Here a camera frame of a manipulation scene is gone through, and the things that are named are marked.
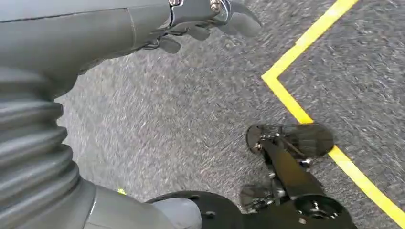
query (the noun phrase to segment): black metal bracket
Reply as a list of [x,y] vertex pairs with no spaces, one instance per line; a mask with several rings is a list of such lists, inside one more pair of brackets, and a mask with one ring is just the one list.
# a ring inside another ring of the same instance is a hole
[[327,128],[319,124],[254,125],[248,129],[246,141],[253,153],[263,156],[278,191],[274,185],[256,187],[256,192],[252,186],[244,187],[242,204],[254,212],[244,215],[245,228],[356,228],[348,211],[327,197],[319,181],[306,171],[334,146]]

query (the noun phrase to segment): gray carpet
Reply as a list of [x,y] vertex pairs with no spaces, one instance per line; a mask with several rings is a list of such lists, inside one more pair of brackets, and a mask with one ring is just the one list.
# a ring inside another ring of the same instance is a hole
[[[334,131],[341,149],[405,209],[405,8],[359,2],[281,76],[304,109]],[[81,174],[140,200],[196,189],[238,202],[266,176],[248,152],[254,123],[296,123],[260,76],[332,5],[247,0],[264,24],[253,39],[214,30],[179,38],[176,55],[140,51],[105,61],[58,99]],[[312,172],[359,229],[398,229],[332,162]]]

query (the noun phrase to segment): yellow floor line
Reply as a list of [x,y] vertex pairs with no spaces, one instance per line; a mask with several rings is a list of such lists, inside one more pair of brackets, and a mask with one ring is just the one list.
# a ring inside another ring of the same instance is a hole
[[[357,0],[337,0],[264,75],[262,79],[300,123],[312,123],[311,117],[277,79],[317,38],[348,11]],[[405,229],[405,213],[384,195],[337,147],[329,153],[352,181],[395,223]]]
[[333,25],[358,0],[337,0],[263,76],[266,82],[277,78],[288,68],[314,41]]
[[385,196],[337,146],[329,152],[329,156],[377,206],[401,228],[405,228],[405,213]]

